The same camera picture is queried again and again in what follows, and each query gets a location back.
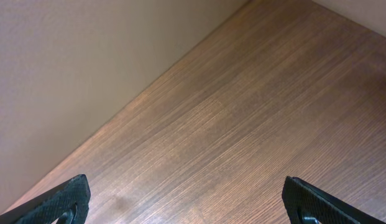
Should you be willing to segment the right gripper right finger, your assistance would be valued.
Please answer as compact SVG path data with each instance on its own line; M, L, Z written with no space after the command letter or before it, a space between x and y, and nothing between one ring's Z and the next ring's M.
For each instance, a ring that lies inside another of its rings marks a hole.
M286 177L282 200L292 224L385 224L298 177Z

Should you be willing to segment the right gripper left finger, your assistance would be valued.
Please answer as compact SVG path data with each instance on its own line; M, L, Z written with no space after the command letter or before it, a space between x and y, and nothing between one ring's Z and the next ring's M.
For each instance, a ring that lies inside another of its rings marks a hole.
M0 224L84 224L90 198L88 179L84 174L79 174L3 213L0 215Z

